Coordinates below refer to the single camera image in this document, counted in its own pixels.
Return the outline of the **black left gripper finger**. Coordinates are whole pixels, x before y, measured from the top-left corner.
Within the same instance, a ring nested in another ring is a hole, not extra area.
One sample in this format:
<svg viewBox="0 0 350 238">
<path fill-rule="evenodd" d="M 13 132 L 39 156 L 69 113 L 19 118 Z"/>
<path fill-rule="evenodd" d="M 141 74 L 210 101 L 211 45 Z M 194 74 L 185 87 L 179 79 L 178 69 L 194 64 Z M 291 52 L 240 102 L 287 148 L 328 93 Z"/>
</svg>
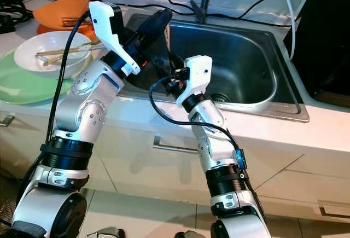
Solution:
<svg viewBox="0 0 350 238">
<path fill-rule="evenodd" d="M 172 20 L 172 10 L 158 10 L 142 23 L 142 32 L 163 32 Z"/>
<path fill-rule="evenodd" d="M 152 14 L 148 18 L 148 38 L 155 40 L 162 36 L 171 20 L 172 14 Z"/>
</svg>

